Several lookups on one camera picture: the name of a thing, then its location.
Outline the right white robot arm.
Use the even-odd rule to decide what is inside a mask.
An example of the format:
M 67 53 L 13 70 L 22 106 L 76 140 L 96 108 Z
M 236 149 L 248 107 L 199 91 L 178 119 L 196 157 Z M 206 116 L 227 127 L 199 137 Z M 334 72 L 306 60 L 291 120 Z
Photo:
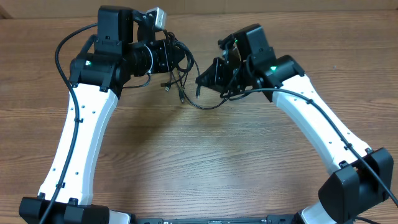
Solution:
M 394 160 L 350 131 L 322 100 L 297 61 L 276 57 L 261 25 L 252 24 L 218 41 L 223 54 L 196 79 L 198 87 L 224 100 L 252 93 L 285 112 L 317 151 L 328 172 L 319 201 L 292 217 L 293 223 L 353 223 L 374 206 L 394 198 Z

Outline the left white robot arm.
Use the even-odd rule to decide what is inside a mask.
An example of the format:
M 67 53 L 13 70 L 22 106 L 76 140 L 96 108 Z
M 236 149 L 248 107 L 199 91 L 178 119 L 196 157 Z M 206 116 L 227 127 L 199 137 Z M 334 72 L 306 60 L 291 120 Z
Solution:
M 52 166 L 36 197 L 24 197 L 27 223 L 134 223 L 128 212 L 93 203 L 93 185 L 104 132 L 131 77 L 172 71 L 182 50 L 156 33 L 166 13 L 101 6 L 91 35 L 65 76 L 68 112 Z

